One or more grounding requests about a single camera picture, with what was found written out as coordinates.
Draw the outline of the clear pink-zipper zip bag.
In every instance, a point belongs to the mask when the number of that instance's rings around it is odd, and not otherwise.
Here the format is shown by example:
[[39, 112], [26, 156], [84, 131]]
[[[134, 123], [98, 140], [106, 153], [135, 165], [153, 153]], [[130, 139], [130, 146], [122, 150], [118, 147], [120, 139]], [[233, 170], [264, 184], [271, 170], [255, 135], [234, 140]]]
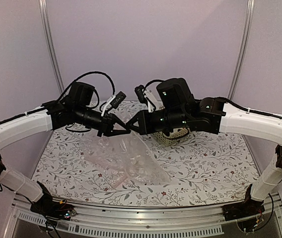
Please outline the clear pink-zipper zip bag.
[[125, 152], [115, 144], [116, 141], [108, 137], [84, 136], [79, 144], [84, 159], [103, 171], [112, 188], [117, 188], [128, 178], [124, 165]]

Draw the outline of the clear white-dotted zip bag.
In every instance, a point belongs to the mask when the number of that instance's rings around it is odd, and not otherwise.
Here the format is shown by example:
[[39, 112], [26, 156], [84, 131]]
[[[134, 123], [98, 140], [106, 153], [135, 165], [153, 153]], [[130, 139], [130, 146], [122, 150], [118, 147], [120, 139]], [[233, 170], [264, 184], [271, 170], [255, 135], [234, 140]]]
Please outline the clear white-dotted zip bag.
[[117, 139], [115, 144], [125, 152], [124, 165], [128, 179], [155, 185], [170, 182], [167, 172], [137, 133], [132, 131], [109, 138]]

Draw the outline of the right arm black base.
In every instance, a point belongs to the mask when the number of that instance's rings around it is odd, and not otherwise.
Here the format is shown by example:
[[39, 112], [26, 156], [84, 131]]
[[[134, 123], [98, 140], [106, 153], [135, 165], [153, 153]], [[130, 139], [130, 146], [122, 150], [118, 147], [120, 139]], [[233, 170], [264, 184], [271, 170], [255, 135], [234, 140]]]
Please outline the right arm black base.
[[[262, 213], [265, 211], [263, 206], [264, 201], [256, 201], [252, 199], [251, 187], [251, 185], [248, 186], [243, 201], [222, 206], [225, 221], [233, 221], [257, 214], [260, 214], [260, 217], [262, 217]], [[261, 218], [253, 218], [251, 220], [238, 222], [238, 228], [245, 233], [254, 232], [258, 227], [260, 220]]]

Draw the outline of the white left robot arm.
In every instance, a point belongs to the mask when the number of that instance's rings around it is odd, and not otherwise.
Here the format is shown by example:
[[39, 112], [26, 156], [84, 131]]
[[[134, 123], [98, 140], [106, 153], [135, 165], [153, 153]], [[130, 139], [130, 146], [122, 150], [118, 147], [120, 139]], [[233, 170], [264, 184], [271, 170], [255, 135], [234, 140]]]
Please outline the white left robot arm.
[[[116, 115], [98, 112], [90, 107], [95, 88], [83, 82], [70, 85], [63, 98], [46, 102], [32, 111], [0, 121], [0, 151], [33, 135], [53, 131], [67, 125], [80, 124], [85, 131], [95, 129], [98, 136], [128, 134], [124, 122]], [[54, 201], [45, 196], [44, 188], [24, 174], [6, 165], [0, 155], [0, 184], [19, 193], [32, 202], [45, 215], [56, 211]]]

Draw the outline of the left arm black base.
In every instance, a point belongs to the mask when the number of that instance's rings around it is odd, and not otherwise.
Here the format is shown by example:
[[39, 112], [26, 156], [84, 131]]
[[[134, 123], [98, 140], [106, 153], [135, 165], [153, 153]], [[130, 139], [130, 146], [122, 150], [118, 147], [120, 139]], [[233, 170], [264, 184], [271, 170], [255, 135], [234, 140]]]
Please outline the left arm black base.
[[42, 188], [43, 196], [37, 202], [32, 202], [31, 212], [54, 220], [70, 220], [72, 216], [76, 215], [74, 206], [68, 204], [66, 199], [55, 202], [46, 187], [40, 182], [37, 183]]

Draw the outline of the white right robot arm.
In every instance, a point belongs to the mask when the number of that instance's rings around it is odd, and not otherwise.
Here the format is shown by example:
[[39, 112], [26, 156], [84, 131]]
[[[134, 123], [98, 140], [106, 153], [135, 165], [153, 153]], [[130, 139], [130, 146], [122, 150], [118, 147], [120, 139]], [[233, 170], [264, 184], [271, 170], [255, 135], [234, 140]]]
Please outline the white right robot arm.
[[156, 87], [163, 109], [158, 109], [154, 98], [147, 96], [140, 85], [135, 92], [148, 110], [136, 113], [127, 126], [140, 135], [164, 132], [175, 128], [203, 131], [213, 134], [236, 133], [252, 136], [277, 144], [271, 163], [247, 189], [239, 212], [250, 216], [280, 181], [282, 181], [282, 115], [240, 106], [224, 97], [195, 99], [184, 78], [159, 80]]

